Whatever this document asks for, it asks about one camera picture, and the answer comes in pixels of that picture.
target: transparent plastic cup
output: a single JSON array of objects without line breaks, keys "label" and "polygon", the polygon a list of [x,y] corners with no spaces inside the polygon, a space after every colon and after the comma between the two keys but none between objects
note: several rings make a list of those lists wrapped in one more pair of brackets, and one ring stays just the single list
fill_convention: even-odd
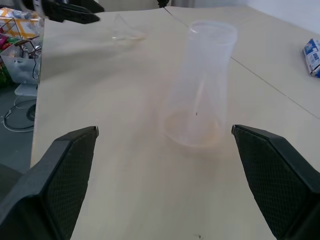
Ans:
[{"label": "transparent plastic cup", "polygon": [[146,35],[130,26],[118,13],[113,22],[112,39],[120,45],[132,44],[135,41],[145,39]]},{"label": "transparent plastic cup", "polygon": [[188,147],[213,146],[224,137],[227,69],[237,29],[217,21],[196,21],[190,28],[186,56],[161,113],[161,130]]}]

